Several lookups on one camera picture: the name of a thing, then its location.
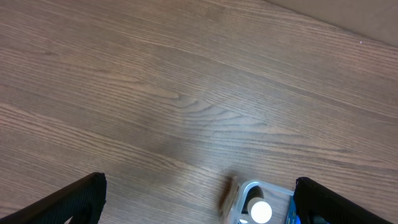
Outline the dark bottle white cap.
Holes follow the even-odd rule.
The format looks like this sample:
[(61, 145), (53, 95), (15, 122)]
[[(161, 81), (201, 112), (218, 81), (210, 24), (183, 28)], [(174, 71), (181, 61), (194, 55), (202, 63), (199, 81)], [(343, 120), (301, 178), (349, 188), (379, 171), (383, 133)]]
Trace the dark bottle white cap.
[(260, 197), (254, 197), (248, 202), (248, 214), (258, 224), (265, 224), (272, 218), (271, 206)]

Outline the blue medicine box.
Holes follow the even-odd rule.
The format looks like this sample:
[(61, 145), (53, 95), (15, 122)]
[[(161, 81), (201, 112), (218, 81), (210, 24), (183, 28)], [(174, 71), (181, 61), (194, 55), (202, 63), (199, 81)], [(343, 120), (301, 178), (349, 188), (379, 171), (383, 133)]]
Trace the blue medicine box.
[(293, 197), (290, 198), (285, 224), (301, 224)]

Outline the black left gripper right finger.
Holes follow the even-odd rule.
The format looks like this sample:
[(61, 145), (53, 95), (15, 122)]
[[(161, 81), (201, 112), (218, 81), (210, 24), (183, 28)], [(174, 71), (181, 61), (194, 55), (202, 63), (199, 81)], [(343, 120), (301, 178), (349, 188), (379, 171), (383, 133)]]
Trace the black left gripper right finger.
[(392, 224), (308, 177), (296, 180), (293, 201), (301, 223)]

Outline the clear plastic container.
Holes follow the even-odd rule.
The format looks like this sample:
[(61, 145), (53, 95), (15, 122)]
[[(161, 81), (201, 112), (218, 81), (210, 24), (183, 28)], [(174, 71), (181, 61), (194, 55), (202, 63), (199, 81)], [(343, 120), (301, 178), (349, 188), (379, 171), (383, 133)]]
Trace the clear plastic container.
[(258, 224), (248, 214), (248, 202), (263, 198), (272, 208), (272, 218), (265, 224), (285, 224), (291, 190), (261, 180), (234, 177), (228, 195), (220, 210), (223, 224)]

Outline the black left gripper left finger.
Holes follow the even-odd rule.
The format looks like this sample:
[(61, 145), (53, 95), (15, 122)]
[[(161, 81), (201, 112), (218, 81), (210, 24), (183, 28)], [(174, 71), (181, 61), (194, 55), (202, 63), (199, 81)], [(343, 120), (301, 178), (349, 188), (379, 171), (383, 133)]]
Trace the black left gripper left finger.
[(1, 218), (1, 224), (97, 224), (106, 203), (104, 173), (94, 172)]

